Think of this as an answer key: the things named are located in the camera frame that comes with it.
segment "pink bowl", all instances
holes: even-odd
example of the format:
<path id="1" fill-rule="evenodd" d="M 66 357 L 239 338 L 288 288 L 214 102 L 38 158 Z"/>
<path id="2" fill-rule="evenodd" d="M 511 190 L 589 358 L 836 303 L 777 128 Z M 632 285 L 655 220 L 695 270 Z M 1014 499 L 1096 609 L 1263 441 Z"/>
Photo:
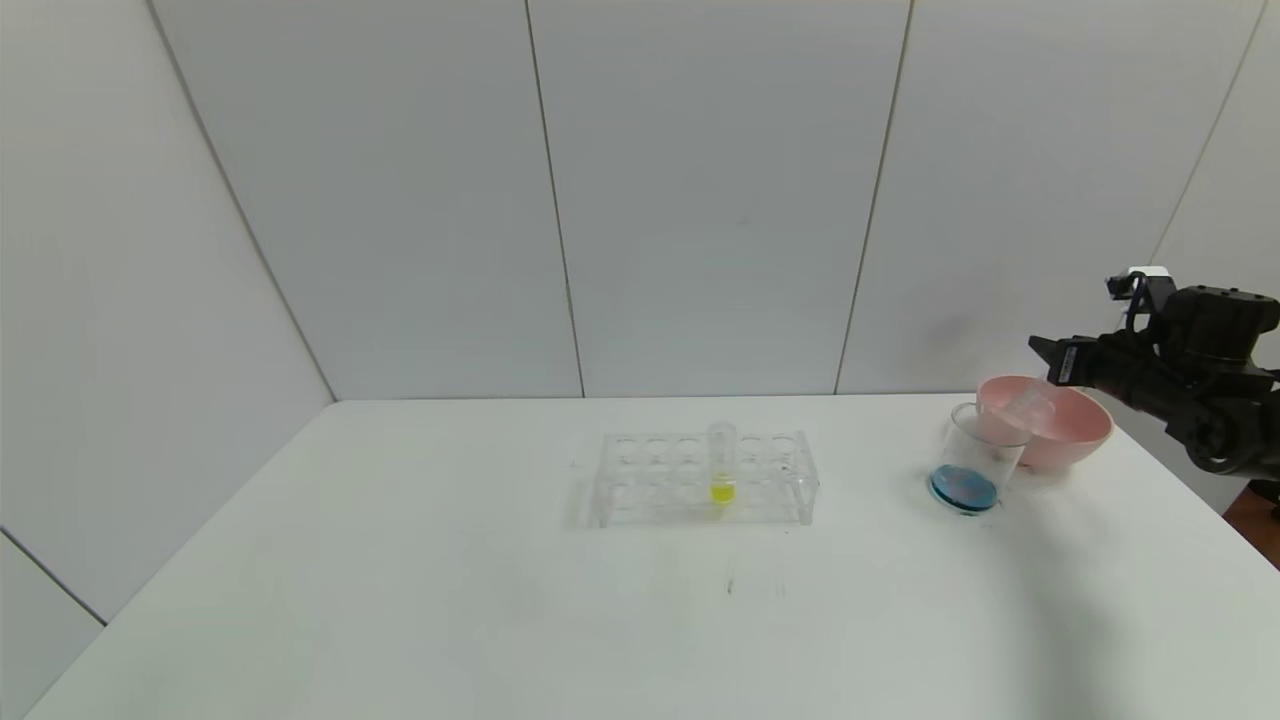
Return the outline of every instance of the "pink bowl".
<path id="1" fill-rule="evenodd" d="M 1023 375 L 991 378 L 978 388 L 978 405 L 1002 409 L 1034 382 Z M 1074 388 L 1053 388 L 1053 419 L 1027 445 L 1019 461 L 1036 470 L 1061 470 L 1093 454 L 1115 429 L 1107 409 Z"/>

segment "wall seam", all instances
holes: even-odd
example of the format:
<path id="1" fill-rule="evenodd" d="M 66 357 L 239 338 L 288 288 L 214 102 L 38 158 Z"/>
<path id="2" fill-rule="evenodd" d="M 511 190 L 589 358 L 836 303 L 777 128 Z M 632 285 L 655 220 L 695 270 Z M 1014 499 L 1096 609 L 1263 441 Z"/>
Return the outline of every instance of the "wall seam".
<path id="1" fill-rule="evenodd" d="M 1169 214 L 1169 222 L 1165 223 L 1165 229 L 1161 231 L 1160 240 L 1156 241 L 1156 247 L 1151 251 L 1151 259 L 1147 260 L 1148 265 L 1156 264 L 1156 255 L 1160 254 L 1160 249 L 1165 245 L 1165 238 L 1169 237 L 1169 229 L 1174 227 L 1174 219 L 1178 218 L 1178 210 L 1181 209 L 1183 200 L 1187 197 L 1187 191 L 1192 187 L 1192 181 L 1196 178 L 1196 170 L 1199 169 L 1201 160 L 1204 159 L 1208 143 L 1213 141 L 1213 133 L 1217 132 L 1217 123 L 1222 119 L 1222 113 L 1226 110 L 1226 102 L 1231 99 L 1231 91 L 1235 90 L 1235 81 L 1240 77 L 1240 68 L 1244 67 L 1244 61 L 1249 58 L 1249 49 L 1253 47 L 1253 38 L 1258 35 L 1258 27 L 1262 26 L 1262 15 L 1267 13 L 1267 8 L 1270 5 L 1271 0 L 1262 0 L 1262 8 L 1258 10 L 1258 17 L 1253 19 L 1253 29 L 1249 31 L 1249 40 L 1244 42 L 1244 51 L 1240 53 L 1240 61 L 1235 64 L 1235 72 L 1231 73 L 1231 82 L 1226 85 L 1226 92 L 1222 95 L 1222 104 L 1217 106 L 1217 114 L 1213 115 L 1213 123 L 1208 127 L 1208 135 L 1204 136 L 1204 143 L 1201 145 L 1199 154 L 1196 155 L 1196 163 L 1192 165 L 1192 172 L 1187 176 L 1183 191 L 1178 195 L 1178 202 L 1174 204 L 1174 211 Z"/>
<path id="2" fill-rule="evenodd" d="M 324 369 L 316 359 L 311 342 L 307 340 L 306 333 L 302 332 L 302 325 L 298 324 L 298 318 L 294 315 L 293 307 L 289 306 L 288 299 L 284 297 L 284 291 L 280 290 L 280 282 L 275 278 L 271 265 L 266 261 L 266 255 L 262 252 L 262 245 L 257 241 L 257 233 L 253 232 L 253 225 L 250 224 L 248 215 L 244 214 L 244 205 L 236 193 L 230 177 L 227 174 L 227 168 L 223 165 L 223 159 L 218 155 L 218 150 L 214 147 L 214 140 L 212 136 L 209 135 L 209 127 L 205 126 L 205 119 L 200 115 L 200 109 L 196 108 L 196 97 L 191 94 L 191 86 L 187 85 L 187 76 L 182 73 L 182 67 L 178 65 L 178 55 L 173 51 L 173 44 L 169 41 L 169 35 L 165 33 L 164 24 L 160 23 L 160 13 L 156 10 L 155 0 L 146 0 L 146 4 L 147 13 L 151 14 L 151 24 L 155 26 L 156 33 L 160 36 L 160 44 L 164 45 L 165 55 L 169 58 L 169 67 L 173 68 L 173 73 L 178 78 L 178 86 L 182 87 L 182 95 L 187 100 L 187 109 L 191 110 L 191 117 L 196 120 L 196 128 L 200 131 L 200 137 L 205 141 L 205 149 L 209 150 L 209 156 L 214 160 L 214 168 L 218 169 L 218 177 L 223 181 L 223 188 L 232 199 L 232 205 L 236 208 L 236 214 L 239 217 L 241 225 L 248 236 L 250 245 L 253 246 L 253 251 L 257 254 L 257 261 L 266 272 L 266 277 L 271 282 L 271 287 L 275 290 L 276 297 L 280 299 L 280 305 L 284 306 L 284 313 L 288 315 L 289 323 L 293 324 L 293 332 L 298 333 L 298 340 L 302 341 L 302 347 L 307 351 L 307 356 L 311 359 L 311 365 L 315 368 L 316 375 L 320 378 L 320 382 L 324 383 L 325 391 L 329 393 L 329 401 L 334 402 L 338 400 L 338 396 L 333 392 L 333 384 L 324 374 Z"/>
<path id="3" fill-rule="evenodd" d="M 906 23 L 902 26 L 902 47 L 897 55 L 897 72 L 893 76 L 893 95 L 888 101 L 888 117 L 884 118 L 884 141 L 881 143 L 879 164 L 876 167 L 876 184 L 872 187 L 872 202 L 867 209 L 867 227 L 863 229 L 863 251 L 858 258 L 858 273 L 854 274 L 854 295 L 849 301 L 849 320 L 845 323 L 845 341 L 840 345 L 840 361 L 836 365 L 836 384 L 832 395 L 840 395 L 840 377 L 845 372 L 845 355 L 849 352 L 849 337 L 854 331 L 854 307 L 858 306 L 858 288 L 863 284 L 863 270 L 867 268 L 867 249 L 872 243 L 872 220 L 876 219 L 876 204 L 879 200 L 881 179 L 884 177 L 884 156 L 888 154 L 888 138 L 893 132 L 893 113 L 897 110 L 897 92 L 902 86 L 902 65 L 906 64 L 906 44 L 911 35 L 911 18 L 915 15 L 915 0 L 906 6 Z"/>
<path id="4" fill-rule="evenodd" d="M 573 288 L 568 282 L 568 255 L 564 252 L 564 225 L 561 223 L 559 193 L 556 190 L 556 168 L 552 165 L 552 137 L 547 129 L 547 106 L 543 102 L 543 76 L 538 69 L 538 46 L 534 42 L 534 14 L 525 0 L 525 27 L 529 28 L 529 56 L 534 61 L 534 86 L 538 88 L 538 115 L 543 122 L 543 146 L 547 149 L 547 177 L 552 183 L 552 208 L 556 210 L 556 236 L 561 243 L 561 266 L 564 270 L 564 302 L 568 305 L 568 329 L 573 334 L 573 359 L 577 361 L 577 387 L 586 397 L 586 377 L 582 374 L 582 350 L 577 342 L 577 320 L 573 316 Z"/>
<path id="5" fill-rule="evenodd" d="M 90 618 L 92 618 L 95 621 L 97 621 L 99 625 L 102 625 L 104 628 L 106 626 L 106 619 L 102 618 L 101 615 L 99 615 L 96 610 L 93 610 L 92 607 L 90 607 L 90 605 L 87 602 L 84 602 L 83 600 L 81 600 L 81 596 L 76 594 L 72 591 L 72 588 L 69 588 L 67 585 L 67 583 L 64 583 L 58 575 L 54 574 L 54 571 L 49 568 L 49 565 L 45 565 L 38 557 L 36 557 L 36 553 L 32 552 L 31 548 L 28 548 L 26 544 L 23 544 L 22 541 L 19 541 L 17 537 L 14 537 L 14 534 L 9 532 L 9 528 L 5 528 L 4 525 L 0 525 L 0 536 L 3 536 L 5 539 L 8 539 L 10 543 L 13 543 L 13 546 L 15 548 L 18 548 L 18 552 L 20 552 L 24 556 L 27 556 L 27 560 L 31 560 L 32 565 L 35 565 L 36 568 L 38 568 L 40 571 L 44 573 L 46 578 L 49 578 L 50 580 L 52 580 L 52 583 L 55 585 L 58 585 L 58 589 L 60 589 L 64 593 L 67 593 L 67 597 L 69 597 L 73 601 L 76 601 L 76 605 L 78 605 L 81 607 L 81 610 L 83 610 L 84 612 L 87 612 L 90 615 Z"/>

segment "white wall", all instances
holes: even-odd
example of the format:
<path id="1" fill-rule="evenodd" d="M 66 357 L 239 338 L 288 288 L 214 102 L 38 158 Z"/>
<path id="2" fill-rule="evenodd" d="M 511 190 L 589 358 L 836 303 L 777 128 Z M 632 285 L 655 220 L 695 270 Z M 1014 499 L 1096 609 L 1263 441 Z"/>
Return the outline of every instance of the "white wall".
<path id="1" fill-rule="evenodd" d="M 535 0 L 586 395 L 829 393 L 906 0 Z"/>
<path id="2" fill-rule="evenodd" d="M 339 398 L 577 396 L 522 0 L 157 0 Z"/>
<path id="3" fill-rule="evenodd" d="M 840 392 L 1038 372 L 1115 327 L 1262 0 L 916 3 Z"/>
<path id="4" fill-rule="evenodd" d="M 1280 8 L 1275 3 L 1262 14 L 1213 136 L 1153 260 L 1181 284 L 1239 287 L 1280 297 Z M 1262 336 L 1253 359 L 1262 368 L 1280 368 L 1280 332 Z M 1242 479 L 1196 468 L 1160 421 L 1124 406 L 1112 406 L 1112 414 L 1219 512 L 1244 487 Z"/>
<path id="5" fill-rule="evenodd" d="M 0 83 L 3 521 L 110 618 L 330 398 L 142 0 L 6 0 Z"/>
<path id="6" fill-rule="evenodd" d="M 0 538 L 0 717 L 19 720 L 102 626 Z"/>

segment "robotic arm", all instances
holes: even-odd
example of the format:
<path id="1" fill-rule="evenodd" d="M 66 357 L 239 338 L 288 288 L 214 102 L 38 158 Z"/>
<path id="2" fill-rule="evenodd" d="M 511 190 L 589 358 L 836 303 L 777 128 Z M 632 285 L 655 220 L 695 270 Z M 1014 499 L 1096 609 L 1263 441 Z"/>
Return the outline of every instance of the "robotic arm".
<path id="1" fill-rule="evenodd" d="M 1028 343 L 1055 386 L 1093 387 L 1161 419 L 1196 465 L 1220 475 L 1280 480 L 1280 380 L 1249 359 L 1280 323 L 1280 302 L 1236 288 L 1179 290 L 1162 268 L 1107 281 L 1128 300 L 1124 329 Z M 1138 315 L 1149 315 L 1135 329 Z"/>

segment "clear plastic cup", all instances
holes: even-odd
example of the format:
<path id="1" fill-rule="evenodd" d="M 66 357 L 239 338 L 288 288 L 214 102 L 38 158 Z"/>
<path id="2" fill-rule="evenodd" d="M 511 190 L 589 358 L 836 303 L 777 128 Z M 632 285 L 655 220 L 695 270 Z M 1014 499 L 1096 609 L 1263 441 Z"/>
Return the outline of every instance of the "clear plastic cup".
<path id="1" fill-rule="evenodd" d="M 929 491 L 965 515 L 991 510 L 1030 439 L 1030 430 L 977 402 L 956 405 L 942 455 L 929 473 Z"/>

